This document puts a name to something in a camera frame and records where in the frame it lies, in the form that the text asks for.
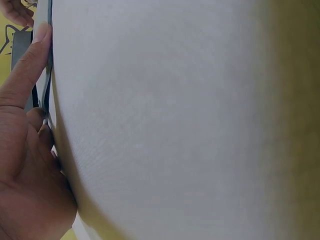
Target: yellow wall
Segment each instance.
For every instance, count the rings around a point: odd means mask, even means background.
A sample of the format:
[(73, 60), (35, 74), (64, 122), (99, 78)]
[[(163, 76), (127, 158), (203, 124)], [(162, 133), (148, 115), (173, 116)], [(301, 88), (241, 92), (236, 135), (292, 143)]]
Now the yellow wall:
[[(35, 11), (36, 8), (33, 4), (25, 3), (25, 5)], [(2, 84), (8, 77), (11, 70), (11, 51), (13, 34), (16, 31), (31, 31), (32, 28), (23, 28), (17, 26), (7, 20), (0, 14), (0, 84)]]

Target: curved white surface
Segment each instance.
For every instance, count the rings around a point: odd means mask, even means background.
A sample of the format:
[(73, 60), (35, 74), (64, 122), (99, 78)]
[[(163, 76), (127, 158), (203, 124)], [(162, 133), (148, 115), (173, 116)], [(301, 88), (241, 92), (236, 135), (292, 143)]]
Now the curved white surface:
[(139, 240), (318, 239), (317, 4), (53, 2), (53, 125), (92, 240), (123, 237), (111, 223)]

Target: skin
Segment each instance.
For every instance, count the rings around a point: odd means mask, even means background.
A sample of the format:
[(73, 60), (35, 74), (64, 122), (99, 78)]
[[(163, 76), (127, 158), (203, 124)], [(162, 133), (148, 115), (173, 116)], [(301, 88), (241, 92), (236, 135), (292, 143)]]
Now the skin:
[[(34, 3), (34, 0), (27, 0), (28, 3)], [(2, 14), (14, 24), (23, 27), (32, 27), (34, 25), (34, 12), (26, 8), (21, 0), (0, 0), (0, 10)]]
[(40, 108), (24, 106), (48, 59), (52, 28), (43, 23), (35, 42), (0, 88), (0, 239), (59, 240), (77, 206), (51, 153), (52, 133)]

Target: black outline drawing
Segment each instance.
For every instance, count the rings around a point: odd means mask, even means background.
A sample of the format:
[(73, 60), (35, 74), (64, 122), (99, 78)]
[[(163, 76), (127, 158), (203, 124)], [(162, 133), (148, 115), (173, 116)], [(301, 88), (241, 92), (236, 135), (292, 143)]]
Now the black outline drawing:
[(2, 54), (2, 52), (4, 51), (4, 49), (6, 48), (6, 46), (7, 46), (10, 42), (12, 42), (12, 41), (10, 41), (9, 36), (8, 36), (8, 28), (13, 29), (15, 32), (24, 32), (24, 31), (26, 31), (27, 29), (29, 29), (28, 26), (26, 26), (26, 27), (24, 27), (23, 29), (19, 30), (18, 28), (16, 28), (16, 27), (13, 26), (13, 25), (10, 25), (10, 24), (6, 25), (6, 26), (5, 26), (5, 43), (4, 43), (4, 45), (3, 45), (3, 46), (1, 47), (1, 49), (0, 49), (0, 54)]
[[(28, 3), (26, 0), (24, 0), (24, 1), (26, 2), (25, 7), (26, 7), (27, 9), (32, 8), (32, 7), (34, 7), (34, 8), (37, 7), (37, 4), (38, 4), (38, 3)], [(0, 55), (3, 53), (4, 49), (6, 48), (6, 46), (7, 46), (10, 42), (12, 42), (12, 41), (10, 41), (9, 36), (8, 36), (8, 28), (13, 29), (15, 32), (24, 32), (24, 31), (26, 31), (26, 30), (29, 29), (29, 27), (26, 26), (26, 27), (24, 27), (23, 29), (19, 30), (19, 29), (17, 29), (15, 26), (13, 26), (13, 25), (11, 25), (11, 24), (7, 24), (7, 25), (5, 26), (5, 43), (4, 43), (4, 45), (3, 45), (3, 46), (1, 47), (1, 49), (0, 49)]]

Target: white cloth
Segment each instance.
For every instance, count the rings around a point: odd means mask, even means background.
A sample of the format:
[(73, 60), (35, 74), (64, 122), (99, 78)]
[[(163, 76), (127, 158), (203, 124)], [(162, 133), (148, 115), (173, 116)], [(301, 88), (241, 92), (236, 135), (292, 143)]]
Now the white cloth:
[(51, 117), (92, 240), (319, 238), (317, 4), (53, 2)]

